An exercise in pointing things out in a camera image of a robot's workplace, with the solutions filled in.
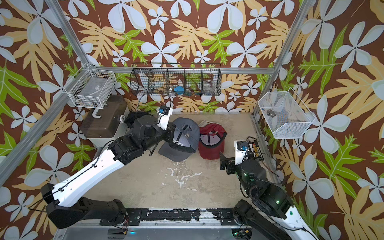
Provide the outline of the dark grey baseball cap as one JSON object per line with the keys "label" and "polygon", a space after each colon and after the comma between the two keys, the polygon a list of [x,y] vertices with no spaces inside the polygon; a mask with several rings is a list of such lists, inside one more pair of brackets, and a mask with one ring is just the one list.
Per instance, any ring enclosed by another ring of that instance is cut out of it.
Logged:
{"label": "dark grey baseball cap", "polygon": [[188,118],[177,118],[172,124],[175,130],[159,149],[159,155],[173,162],[182,162],[198,150],[200,128],[194,120]]}

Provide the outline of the black baseball cap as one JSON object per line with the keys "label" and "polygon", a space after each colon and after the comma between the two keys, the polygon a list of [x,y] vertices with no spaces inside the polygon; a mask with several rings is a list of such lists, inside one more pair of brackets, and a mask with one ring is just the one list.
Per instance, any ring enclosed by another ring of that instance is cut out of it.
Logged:
{"label": "black baseball cap", "polygon": [[151,115],[150,113],[147,113],[147,112],[142,112],[142,111],[129,112],[126,119],[124,120],[124,123],[128,126],[129,129],[131,129],[133,127],[133,123],[135,122],[135,120],[139,119],[143,116],[153,117],[153,115]]}

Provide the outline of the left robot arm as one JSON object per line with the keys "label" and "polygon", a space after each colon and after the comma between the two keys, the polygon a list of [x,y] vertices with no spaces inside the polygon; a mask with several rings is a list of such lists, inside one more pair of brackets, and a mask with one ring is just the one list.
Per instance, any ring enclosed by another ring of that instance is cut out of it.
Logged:
{"label": "left robot arm", "polygon": [[173,109],[161,106],[158,117],[144,115],[133,122],[122,137],[109,141],[100,154],[82,170],[58,184],[42,187],[46,212],[58,229],[68,228],[82,220],[100,220],[114,226],[127,219],[120,200],[90,200],[84,194],[113,172],[128,165],[145,151],[154,152],[161,141],[168,141],[175,127],[169,122]]}

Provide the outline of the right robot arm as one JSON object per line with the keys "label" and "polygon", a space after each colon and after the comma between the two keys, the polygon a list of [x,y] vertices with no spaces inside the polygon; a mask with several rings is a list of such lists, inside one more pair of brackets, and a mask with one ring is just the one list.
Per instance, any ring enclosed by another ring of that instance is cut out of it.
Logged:
{"label": "right robot arm", "polygon": [[235,174],[243,196],[233,207],[235,222],[251,227],[268,240],[316,240],[317,236],[305,223],[292,198],[282,189],[283,183],[267,179],[272,173],[261,163],[268,154],[261,152],[257,141],[236,141],[235,156],[220,154],[220,169]]}

